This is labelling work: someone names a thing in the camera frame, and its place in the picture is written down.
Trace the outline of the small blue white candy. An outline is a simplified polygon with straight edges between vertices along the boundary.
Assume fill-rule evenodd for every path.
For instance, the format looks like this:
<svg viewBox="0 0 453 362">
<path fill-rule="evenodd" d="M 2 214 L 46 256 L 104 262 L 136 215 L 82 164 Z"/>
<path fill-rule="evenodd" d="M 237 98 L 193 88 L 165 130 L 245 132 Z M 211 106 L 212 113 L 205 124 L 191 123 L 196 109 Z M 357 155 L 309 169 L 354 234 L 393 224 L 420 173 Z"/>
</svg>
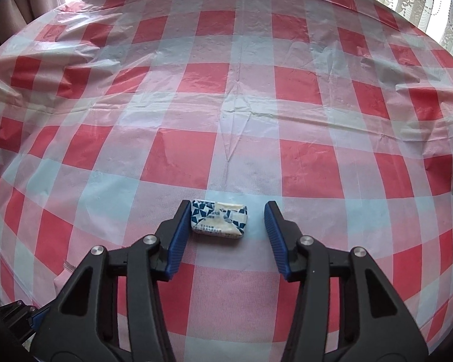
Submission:
<svg viewBox="0 0 453 362">
<path fill-rule="evenodd" d="M 191 202 L 191 229 L 196 234 L 240 239 L 248 222 L 248 208 L 208 200 Z"/>
</svg>

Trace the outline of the red white checkered tablecloth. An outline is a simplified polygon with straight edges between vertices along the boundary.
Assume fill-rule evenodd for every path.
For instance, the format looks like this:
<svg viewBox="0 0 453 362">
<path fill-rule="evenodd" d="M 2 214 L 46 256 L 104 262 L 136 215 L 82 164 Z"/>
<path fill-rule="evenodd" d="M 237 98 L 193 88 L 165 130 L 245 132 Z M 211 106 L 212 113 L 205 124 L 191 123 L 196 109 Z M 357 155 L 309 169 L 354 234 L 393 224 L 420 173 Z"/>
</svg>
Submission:
<svg viewBox="0 0 453 362">
<path fill-rule="evenodd" d="M 0 47 L 0 302 L 184 199 L 243 204 L 159 286 L 179 361 L 278 361 L 297 285 L 266 202 L 362 246 L 430 348 L 453 327 L 453 57 L 373 0 L 79 0 Z"/>
</svg>

